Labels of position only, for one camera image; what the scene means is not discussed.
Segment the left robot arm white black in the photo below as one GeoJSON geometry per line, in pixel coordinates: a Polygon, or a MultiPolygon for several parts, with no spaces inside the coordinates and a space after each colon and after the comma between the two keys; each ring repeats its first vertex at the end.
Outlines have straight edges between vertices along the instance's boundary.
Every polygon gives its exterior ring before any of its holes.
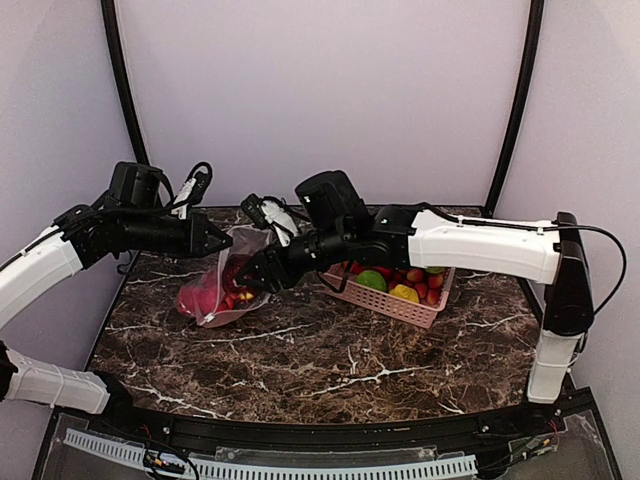
{"type": "MultiPolygon", "coordinates": [[[[207,162],[196,164],[180,191],[164,172],[136,162],[116,164],[109,188],[90,205],[80,204],[51,225],[1,267],[1,324],[57,284],[91,268],[108,255],[150,252],[171,258],[202,258],[232,244],[231,237],[195,211],[214,178],[207,162]]],[[[1,347],[1,398],[65,407],[100,415],[131,402],[111,374],[64,368],[1,347]]]]}

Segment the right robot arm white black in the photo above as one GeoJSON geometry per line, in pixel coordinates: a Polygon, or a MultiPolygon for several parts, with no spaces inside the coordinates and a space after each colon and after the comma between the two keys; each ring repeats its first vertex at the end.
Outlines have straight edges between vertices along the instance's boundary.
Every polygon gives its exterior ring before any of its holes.
{"type": "Polygon", "coordinates": [[[275,294],[291,289],[308,272],[325,272],[343,261],[392,268],[447,267],[527,279],[545,287],[545,309],[526,398],[552,404],[599,308],[581,234],[593,232],[623,245],[611,232],[578,224],[560,212],[533,222],[447,214],[422,202],[391,204],[371,214],[347,174],[318,173],[295,193],[310,231],[285,246],[254,254],[235,277],[240,285],[275,294]]]}

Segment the clear zip top bag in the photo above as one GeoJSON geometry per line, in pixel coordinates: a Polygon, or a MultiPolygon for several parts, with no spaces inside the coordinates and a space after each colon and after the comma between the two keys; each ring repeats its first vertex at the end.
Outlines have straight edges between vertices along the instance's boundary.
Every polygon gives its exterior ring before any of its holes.
{"type": "Polygon", "coordinates": [[[233,323],[270,300],[269,293],[238,285],[235,277],[253,254],[271,243],[273,233],[240,225],[228,234],[232,245],[221,251],[214,265],[197,280],[183,285],[175,300],[177,311],[203,328],[233,323]]]}

